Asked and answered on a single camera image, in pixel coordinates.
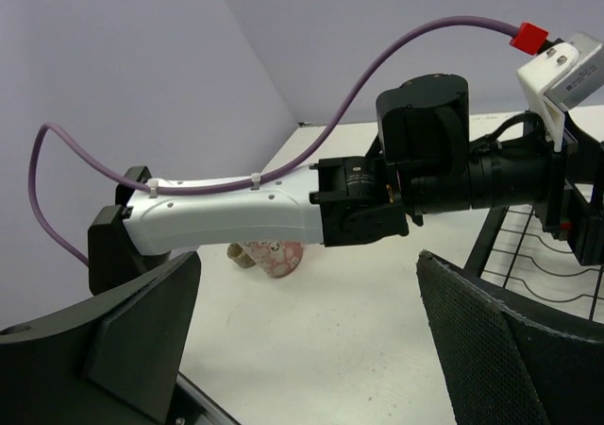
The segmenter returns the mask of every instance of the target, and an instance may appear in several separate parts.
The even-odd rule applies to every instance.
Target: table surface
[[[604,106],[572,114],[604,140]],[[510,115],[472,117],[471,137]],[[517,129],[507,135],[517,136]],[[266,170],[294,158],[322,130],[298,129]],[[362,155],[376,131],[375,123],[336,127],[309,162]],[[201,284],[181,371],[244,425],[455,423],[415,263],[428,249],[463,266],[485,215],[429,215],[422,228],[410,223],[410,236],[368,246],[308,246],[301,265],[281,280],[237,267],[226,245],[202,246]],[[513,237],[509,233],[500,244]],[[529,249],[536,258],[539,245]],[[508,262],[501,252],[487,267],[503,271]],[[521,268],[531,271],[529,263]],[[533,280],[552,288],[534,277],[533,289]],[[511,288],[522,290],[517,283],[513,287],[511,280]],[[553,294],[573,288],[556,284]],[[565,310],[573,312],[571,306]]]

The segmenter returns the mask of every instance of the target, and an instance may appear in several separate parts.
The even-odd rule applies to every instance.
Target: white wall
[[[172,179],[251,173],[295,129],[223,0],[0,0],[0,70],[0,329],[89,295],[86,269],[27,202],[40,123],[117,171],[147,164]],[[42,209],[85,251],[114,185],[53,136],[42,162]]]
[[[604,0],[226,2],[296,119],[307,121],[326,121],[379,52],[404,32],[438,17],[465,13],[515,24],[531,20],[555,37],[582,30],[604,38]],[[386,63],[345,119],[373,121],[381,91],[432,72],[467,77],[474,111],[523,109],[514,72],[527,57],[507,42],[474,28],[428,35]]]

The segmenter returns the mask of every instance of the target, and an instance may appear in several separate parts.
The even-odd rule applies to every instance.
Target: red cable plug
[[[523,22],[516,37],[510,41],[510,45],[529,55],[535,55],[547,41],[547,35],[549,33],[542,28],[530,22]]]

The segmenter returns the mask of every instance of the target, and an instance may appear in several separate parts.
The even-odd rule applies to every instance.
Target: pink object
[[[302,260],[304,248],[300,243],[285,241],[258,241],[239,243],[249,257],[271,277],[290,274]]]

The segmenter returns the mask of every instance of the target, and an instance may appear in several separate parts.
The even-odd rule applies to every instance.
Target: wire rack
[[[531,207],[513,207],[482,278],[552,308],[604,323],[604,266],[580,266],[566,243],[541,231]]]

